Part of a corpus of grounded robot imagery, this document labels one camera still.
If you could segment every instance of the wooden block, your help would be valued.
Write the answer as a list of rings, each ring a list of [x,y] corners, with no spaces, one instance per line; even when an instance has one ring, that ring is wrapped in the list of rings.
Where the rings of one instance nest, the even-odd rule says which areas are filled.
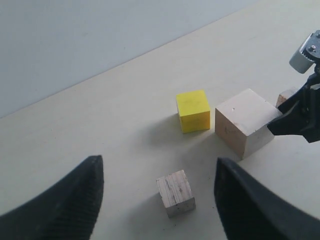
[[[169,218],[196,208],[196,201],[184,170],[156,180]]]
[[[275,106],[246,89],[216,107],[215,133],[244,159],[275,137],[267,123],[280,115]]]
[[[205,91],[178,94],[176,104],[184,134],[211,128],[211,110]]]
[[[279,107],[281,104],[283,104],[288,98],[290,98],[293,94],[295,94],[298,91],[298,88],[291,87],[290,89],[287,89],[279,94],[278,100],[276,101],[275,107]]]

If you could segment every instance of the gray wall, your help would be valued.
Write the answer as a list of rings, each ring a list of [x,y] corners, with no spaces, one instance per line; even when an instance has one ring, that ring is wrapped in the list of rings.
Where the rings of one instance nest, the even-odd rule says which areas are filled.
[[[0,0],[0,118],[257,1]]]

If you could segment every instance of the textured rubber pad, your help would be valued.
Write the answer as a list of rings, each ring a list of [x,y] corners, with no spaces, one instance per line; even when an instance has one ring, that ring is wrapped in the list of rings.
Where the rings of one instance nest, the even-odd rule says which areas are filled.
[[[320,221],[284,201],[228,158],[218,158],[217,210],[229,240],[319,240]]]
[[[0,239],[89,240],[103,194],[103,159],[90,156],[51,188],[2,215]]]

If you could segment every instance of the robotic arm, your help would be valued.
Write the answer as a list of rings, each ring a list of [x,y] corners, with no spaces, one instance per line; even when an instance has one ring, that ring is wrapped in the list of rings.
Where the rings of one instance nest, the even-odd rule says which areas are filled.
[[[289,99],[278,106],[283,115],[268,123],[275,136],[300,135],[308,143],[320,140],[320,30],[310,34],[290,60],[304,74],[313,64],[314,73]]]

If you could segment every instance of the white table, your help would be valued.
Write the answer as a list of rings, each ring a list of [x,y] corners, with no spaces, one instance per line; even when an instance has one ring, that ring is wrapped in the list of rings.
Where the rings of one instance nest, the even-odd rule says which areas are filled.
[[[276,104],[308,77],[288,61],[319,27],[319,8],[314,0],[260,1],[2,118],[0,214],[101,154],[105,192],[93,240],[226,239],[213,196],[216,159],[238,159],[214,129],[183,135],[175,96],[204,89],[214,109],[251,88]],[[319,146],[279,136],[239,164],[320,217]],[[181,169],[197,208],[168,219],[156,179]]]

